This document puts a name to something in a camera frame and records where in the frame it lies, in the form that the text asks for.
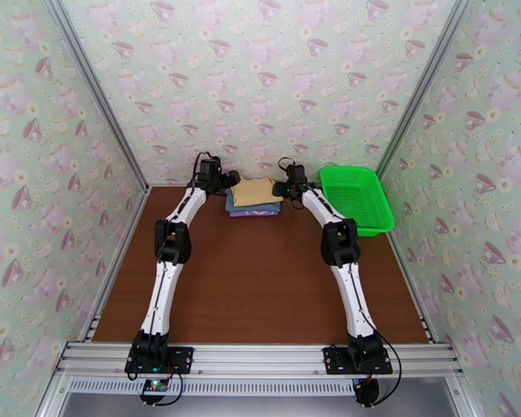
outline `teacup pattern wallpaper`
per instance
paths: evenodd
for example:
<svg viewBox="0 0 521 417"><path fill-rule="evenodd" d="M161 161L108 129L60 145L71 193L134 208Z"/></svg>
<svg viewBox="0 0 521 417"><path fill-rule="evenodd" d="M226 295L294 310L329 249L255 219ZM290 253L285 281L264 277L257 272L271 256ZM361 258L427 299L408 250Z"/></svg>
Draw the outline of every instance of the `teacup pattern wallpaper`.
<svg viewBox="0 0 521 417"><path fill-rule="evenodd" d="M521 0L477 1L383 184L440 339L521 416Z"/></svg>
<svg viewBox="0 0 521 417"><path fill-rule="evenodd" d="M455 0L63 0L150 183L379 163Z"/></svg>
<svg viewBox="0 0 521 417"><path fill-rule="evenodd" d="M32 415L140 195L41 0L0 0L0 416Z"/></svg>

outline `brown wooden board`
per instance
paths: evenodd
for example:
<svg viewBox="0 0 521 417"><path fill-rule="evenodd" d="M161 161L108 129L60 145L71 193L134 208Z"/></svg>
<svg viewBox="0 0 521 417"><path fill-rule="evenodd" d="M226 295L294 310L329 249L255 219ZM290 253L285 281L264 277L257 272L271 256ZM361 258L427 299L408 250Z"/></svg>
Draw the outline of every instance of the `brown wooden board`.
<svg viewBox="0 0 521 417"><path fill-rule="evenodd" d="M154 188L93 341L131 342L155 278L154 222L183 188ZM179 277L171 342L345 343L345 312L320 256L321 228L308 210L283 203L278 216L230 218L210 197L190 225L192 254ZM388 239L360 238L361 282L371 316L392 343L428 342Z"/></svg>

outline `stack of folded cloths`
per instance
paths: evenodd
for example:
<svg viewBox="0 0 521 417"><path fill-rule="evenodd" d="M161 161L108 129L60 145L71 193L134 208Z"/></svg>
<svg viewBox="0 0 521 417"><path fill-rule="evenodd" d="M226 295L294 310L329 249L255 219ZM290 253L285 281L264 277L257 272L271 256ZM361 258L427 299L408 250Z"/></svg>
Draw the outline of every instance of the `stack of folded cloths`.
<svg viewBox="0 0 521 417"><path fill-rule="evenodd" d="M282 197L272 195L271 178L243 179L226 190L226 210L231 218L273 216L281 210Z"/></svg>

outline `green wallpaper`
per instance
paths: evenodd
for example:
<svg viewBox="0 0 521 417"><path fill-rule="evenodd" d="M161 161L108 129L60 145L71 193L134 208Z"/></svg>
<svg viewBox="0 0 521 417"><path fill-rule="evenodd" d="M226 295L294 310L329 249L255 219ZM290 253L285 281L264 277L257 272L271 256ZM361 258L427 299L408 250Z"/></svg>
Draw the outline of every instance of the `green wallpaper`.
<svg viewBox="0 0 521 417"><path fill-rule="evenodd" d="M455 0L63 0L151 183L375 168Z"/></svg>
<svg viewBox="0 0 521 417"><path fill-rule="evenodd" d="M521 416L521 0L478 0L383 184L440 339Z"/></svg>
<svg viewBox="0 0 521 417"><path fill-rule="evenodd" d="M140 194L40 0L0 0L0 416L32 415Z"/></svg>

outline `green basket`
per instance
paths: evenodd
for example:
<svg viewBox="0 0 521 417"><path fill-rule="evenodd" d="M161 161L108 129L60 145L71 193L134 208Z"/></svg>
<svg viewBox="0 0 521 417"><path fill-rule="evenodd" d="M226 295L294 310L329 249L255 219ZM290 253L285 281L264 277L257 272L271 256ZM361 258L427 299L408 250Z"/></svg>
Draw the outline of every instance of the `green basket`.
<svg viewBox="0 0 521 417"><path fill-rule="evenodd" d="M322 192L334 208L357 222L359 236L391 231L394 215L377 174L361 166L326 166L320 170Z"/></svg>

